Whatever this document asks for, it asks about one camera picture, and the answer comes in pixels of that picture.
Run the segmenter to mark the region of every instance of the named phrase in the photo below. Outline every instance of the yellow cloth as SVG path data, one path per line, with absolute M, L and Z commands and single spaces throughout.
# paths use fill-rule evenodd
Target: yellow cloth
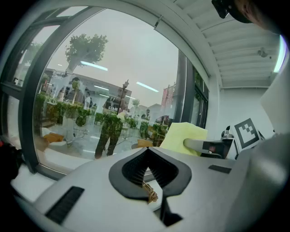
M 172 123 L 160 147 L 188 155 L 200 156 L 200 152 L 186 148 L 183 145 L 183 141 L 185 139 L 205 140 L 207 135 L 208 130 L 195 126 L 191 123 Z

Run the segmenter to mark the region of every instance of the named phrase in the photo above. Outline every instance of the fluorescent light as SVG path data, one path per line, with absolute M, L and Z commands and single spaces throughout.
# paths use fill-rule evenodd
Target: fluorescent light
M 129 97 L 129 98 L 132 98 L 132 99 L 136 99 L 136 98 L 133 98 L 133 97 L 130 97 L 130 96 L 127 96 L 127 95 L 126 95 L 126 97 Z
M 152 91 L 154 91 L 154 92 L 159 92 L 158 90 L 156 90 L 156 89 L 154 89 L 154 88 L 152 88 L 152 87 L 150 87 L 150 86 L 148 86 L 148 85 L 145 85 L 145 84 L 143 84 L 143 83 L 136 82 L 136 84 L 141 85 L 141 86 L 143 86 L 143 87 L 145 87 L 145 88 L 147 88 L 147 89 L 150 89 L 150 90 L 152 90 Z
M 278 73 L 282 67 L 283 61 L 286 56 L 286 42 L 283 39 L 283 37 L 280 35 L 280 50 L 279 50 L 279 55 L 277 59 L 277 63 L 274 69 L 275 73 Z
M 89 153 L 95 153 L 96 151 L 95 150 L 83 150 L 85 152 L 89 152 Z
M 99 87 L 99 86 L 94 86 L 94 87 L 97 87 L 97 88 L 100 88 L 100 89 L 104 89 L 104 90 L 107 90 L 107 91 L 109 91 L 108 89 L 106 89 L 106 88 L 103 88 L 103 87 Z
M 101 96 L 104 96 L 104 97 L 109 97 L 109 96 L 106 96 L 106 95 L 102 95 L 102 94 L 99 94 L 99 95 L 101 95 Z
M 92 66 L 92 67 L 94 67 L 94 68 L 99 68 L 99 69 L 102 69 L 102 70 L 108 71 L 107 68 L 102 67 L 102 66 L 100 66 L 100 65 L 93 64 L 93 63 L 89 63 L 89 62 L 81 61 L 81 64 L 88 65 L 88 66 Z

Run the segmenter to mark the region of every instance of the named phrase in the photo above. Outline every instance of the black vent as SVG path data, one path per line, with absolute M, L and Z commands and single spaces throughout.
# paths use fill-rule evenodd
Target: black vent
M 142 153 L 124 164 L 122 168 L 124 177 L 140 187 L 142 187 L 144 174 L 148 167 L 148 161 L 146 159 L 145 153 Z
M 72 186 L 46 213 L 46 216 L 57 224 L 61 224 L 83 191 L 83 188 Z

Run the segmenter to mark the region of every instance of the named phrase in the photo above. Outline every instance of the potted plant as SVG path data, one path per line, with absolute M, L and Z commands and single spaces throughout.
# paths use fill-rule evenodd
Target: potted plant
M 133 119 L 133 118 L 129 118 L 128 120 L 128 125 L 130 126 L 131 129 L 136 128 L 138 121 Z
M 103 121 L 103 114 L 96 113 L 95 124 L 97 124 L 98 122 L 100 122 L 100 124 L 102 124 L 102 121 Z
M 140 136 L 142 139 L 147 139 L 148 138 L 148 122 L 141 122 L 141 126 L 140 126 Z
M 33 108 L 33 120 L 34 120 L 34 133 L 36 135 L 41 135 L 42 127 L 42 118 L 43 118 L 43 109 L 45 102 L 44 94 L 36 94 Z
M 151 139 L 153 141 L 153 146 L 160 146 L 160 144 L 163 142 L 166 134 L 166 126 L 163 126 L 161 124 L 155 123 L 153 125 L 153 134 L 151 136 Z
M 81 107 L 78 108 L 78 116 L 76 119 L 76 124 L 78 126 L 84 126 L 87 121 L 87 116 L 90 115 L 90 110 L 82 109 Z

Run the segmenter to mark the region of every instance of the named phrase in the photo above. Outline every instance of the glass window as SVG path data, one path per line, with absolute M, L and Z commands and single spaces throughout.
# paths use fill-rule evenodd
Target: glass window
M 62 13 L 60 13 L 57 17 L 61 17 L 61 16 L 72 16 L 75 15 L 76 13 L 80 12 L 81 10 L 87 8 L 87 6 L 72 6 L 68 9 L 66 9 L 65 11 L 63 11 Z
M 18 130 L 19 100 L 12 96 L 8 96 L 7 104 L 8 104 L 7 106 L 8 139 L 13 146 L 15 146 L 18 149 L 21 149 Z
M 195 84 L 199 86 L 201 90 L 203 91 L 203 79 L 201 78 L 200 74 L 196 70 L 194 70 L 194 74 L 195 74 L 195 79 L 194 79 Z
M 58 28 L 59 26 L 48 26 L 40 30 L 40 32 L 35 36 L 31 44 L 26 50 L 23 50 L 22 57 L 19 61 L 17 69 L 13 77 L 13 83 L 18 86 L 23 85 L 26 73 L 30 67 L 30 64 L 35 57 L 36 53 L 42 46 L 42 44 L 48 39 L 48 37 Z
M 67 160 L 61 166 L 73 169 L 138 143 L 160 146 L 184 94 L 177 93 L 178 62 L 179 50 L 145 22 L 114 10 L 91 17 L 41 77 L 34 103 L 39 159 L 50 167 Z
M 198 93 L 195 93 L 194 101 L 193 101 L 193 110 L 192 110 L 192 117 L 191 122 L 194 125 L 197 124 L 198 116 L 200 115 L 200 105 L 201 105 L 201 96 Z

